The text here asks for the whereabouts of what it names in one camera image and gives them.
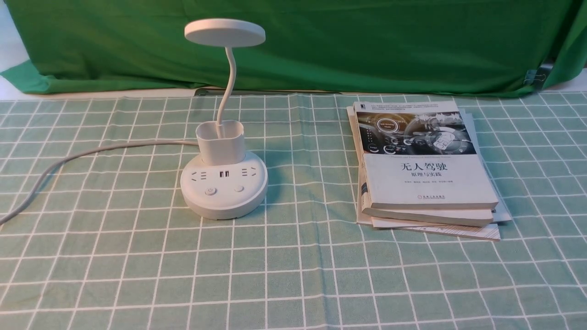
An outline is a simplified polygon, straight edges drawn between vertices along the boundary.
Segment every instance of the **green plaid tablecloth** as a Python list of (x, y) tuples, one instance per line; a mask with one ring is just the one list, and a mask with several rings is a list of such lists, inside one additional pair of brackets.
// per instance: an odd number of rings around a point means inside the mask
[[(354, 222), (346, 106), (441, 96), (243, 96), (226, 115), (269, 170), (266, 201), (202, 219), (178, 176), (196, 147), (68, 163), (0, 229), (0, 328), (587, 328), (587, 97), (456, 98), (515, 220), (491, 243)], [(0, 102), (0, 213), (60, 157), (195, 139), (217, 97)]]

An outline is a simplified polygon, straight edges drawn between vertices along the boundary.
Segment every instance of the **stack of books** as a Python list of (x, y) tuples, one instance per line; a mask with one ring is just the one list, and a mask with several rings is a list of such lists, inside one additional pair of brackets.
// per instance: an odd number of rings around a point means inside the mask
[(473, 116), (453, 101), (355, 102), (357, 223), (500, 240), (511, 220), (487, 176)]

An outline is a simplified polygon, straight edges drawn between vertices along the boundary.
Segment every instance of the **lamp base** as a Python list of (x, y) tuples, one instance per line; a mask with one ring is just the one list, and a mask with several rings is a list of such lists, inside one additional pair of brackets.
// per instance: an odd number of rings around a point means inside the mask
[(267, 167), (250, 151), (235, 164), (210, 166), (196, 156), (181, 174), (185, 203), (202, 217), (239, 218), (256, 209), (267, 193)]

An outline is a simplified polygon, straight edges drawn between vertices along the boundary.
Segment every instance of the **power cord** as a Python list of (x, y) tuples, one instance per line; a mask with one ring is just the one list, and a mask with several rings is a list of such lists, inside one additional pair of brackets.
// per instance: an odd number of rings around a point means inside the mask
[(109, 146), (98, 147), (90, 150), (86, 150), (71, 156), (67, 156), (63, 159), (56, 161), (55, 163), (51, 164), (37, 179), (35, 185), (32, 187), (31, 192), (26, 196), (25, 200), (14, 210), (10, 211), (7, 215), (3, 216), (0, 219), (0, 225), (7, 223), (10, 219), (16, 217), (18, 214), (23, 212), (31, 202), (35, 200), (36, 195), (39, 193), (39, 189), (43, 186), (45, 179), (48, 175), (50, 175), (53, 171), (59, 169), (65, 163), (70, 160), (74, 160), (76, 158), (80, 158), (83, 156), (87, 156), (93, 153), (99, 153), (102, 151), (114, 150), (114, 149), (125, 149), (125, 148), (135, 148), (135, 147), (145, 147), (145, 146), (159, 146), (162, 144), (182, 144), (185, 146), (198, 146), (198, 142), (191, 142), (191, 141), (181, 141), (181, 140), (148, 140), (142, 142), (133, 142), (133, 143), (119, 143), (119, 144), (112, 144)]

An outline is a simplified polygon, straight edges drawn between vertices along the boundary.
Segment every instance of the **desk lamp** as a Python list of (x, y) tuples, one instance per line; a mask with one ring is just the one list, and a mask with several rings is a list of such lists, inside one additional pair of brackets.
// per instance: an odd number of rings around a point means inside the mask
[(181, 192), (186, 204), (205, 218), (242, 217), (265, 198), (267, 167), (256, 154), (246, 150), (242, 123), (222, 120), (222, 113), (237, 77), (232, 49), (263, 43), (265, 30), (250, 22), (214, 18), (189, 23), (184, 34), (200, 45), (224, 47), (230, 75), (216, 121), (202, 123), (195, 130), (200, 154), (185, 166)]

